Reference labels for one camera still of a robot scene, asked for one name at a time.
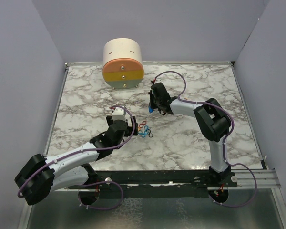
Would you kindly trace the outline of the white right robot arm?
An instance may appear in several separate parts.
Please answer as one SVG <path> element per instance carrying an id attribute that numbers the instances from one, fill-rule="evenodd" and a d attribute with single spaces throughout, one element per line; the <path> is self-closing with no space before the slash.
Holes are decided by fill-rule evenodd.
<path id="1" fill-rule="evenodd" d="M 150 96 L 150 108 L 158 109 L 163 115 L 185 115 L 194 117 L 201 133 L 208 140 L 211 154 L 209 180 L 219 187 L 226 182 L 231 171 L 226 159 L 225 137 L 229 133 L 231 120 L 214 98 L 206 102 L 190 102 L 171 97 L 163 83 L 153 83 Z"/>

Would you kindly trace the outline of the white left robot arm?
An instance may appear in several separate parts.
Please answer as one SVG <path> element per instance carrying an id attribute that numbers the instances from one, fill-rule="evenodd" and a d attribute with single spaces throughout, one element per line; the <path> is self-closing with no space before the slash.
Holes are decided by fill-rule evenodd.
<path id="1" fill-rule="evenodd" d="M 136 118 L 106 117 L 108 129 L 77 149 L 56 156 L 33 155 L 14 181 L 19 188 L 17 196 L 28 205 L 44 200 L 51 192 L 70 186 L 94 186 L 96 177 L 91 162 L 101 160 L 120 149 L 138 134 Z"/>

